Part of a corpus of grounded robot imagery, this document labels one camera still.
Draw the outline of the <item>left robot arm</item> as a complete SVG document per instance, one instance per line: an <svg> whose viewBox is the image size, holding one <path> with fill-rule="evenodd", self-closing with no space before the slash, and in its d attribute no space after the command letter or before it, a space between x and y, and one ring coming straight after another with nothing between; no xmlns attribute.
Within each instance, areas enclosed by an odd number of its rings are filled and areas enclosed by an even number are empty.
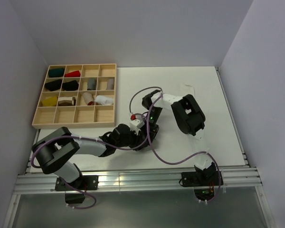
<svg viewBox="0 0 285 228"><path fill-rule="evenodd" d="M41 168L44 174L56 174L59 182L77 190L83 185L84 178L78 166L69 161L73 155L103 158L114 154L117 149L138 151L147 145L146 129L132 130L125 124L90 139L81 138L67 127L61 127L32 146L31 165Z"/></svg>

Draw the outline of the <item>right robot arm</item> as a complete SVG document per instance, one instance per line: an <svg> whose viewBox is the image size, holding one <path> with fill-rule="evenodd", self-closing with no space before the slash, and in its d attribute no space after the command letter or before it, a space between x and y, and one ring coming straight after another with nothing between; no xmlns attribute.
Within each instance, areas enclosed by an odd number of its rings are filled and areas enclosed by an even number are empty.
<svg viewBox="0 0 285 228"><path fill-rule="evenodd" d="M154 90L142 98L142 106L148 110L146 116L147 142L154 155L161 162L168 165L178 165L194 158L195 177L193 182L199 186L207 184L220 186L223 183L219 166L202 141L206 117L193 95L188 94L180 97L165 94L161 90ZM194 153L181 161L165 161L153 147L155 126L162 109L172 111L179 130L191 140L190 144Z"/></svg>

